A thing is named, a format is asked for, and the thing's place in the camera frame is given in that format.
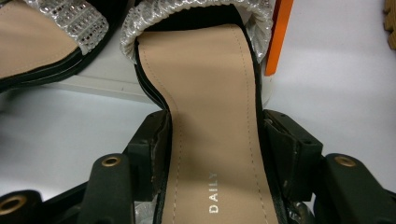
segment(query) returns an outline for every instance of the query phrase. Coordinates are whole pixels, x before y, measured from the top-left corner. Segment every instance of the beige insole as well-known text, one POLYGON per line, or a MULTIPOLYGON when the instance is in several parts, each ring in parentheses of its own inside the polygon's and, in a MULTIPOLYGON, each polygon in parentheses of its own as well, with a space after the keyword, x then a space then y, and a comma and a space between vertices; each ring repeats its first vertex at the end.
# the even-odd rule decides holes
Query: beige insole
POLYGON ((242 30, 145 32, 138 41, 143 69, 172 114, 163 223, 277 223, 242 30))
POLYGON ((13 0, 0 8, 0 78, 57 63, 78 45, 54 21, 13 0))

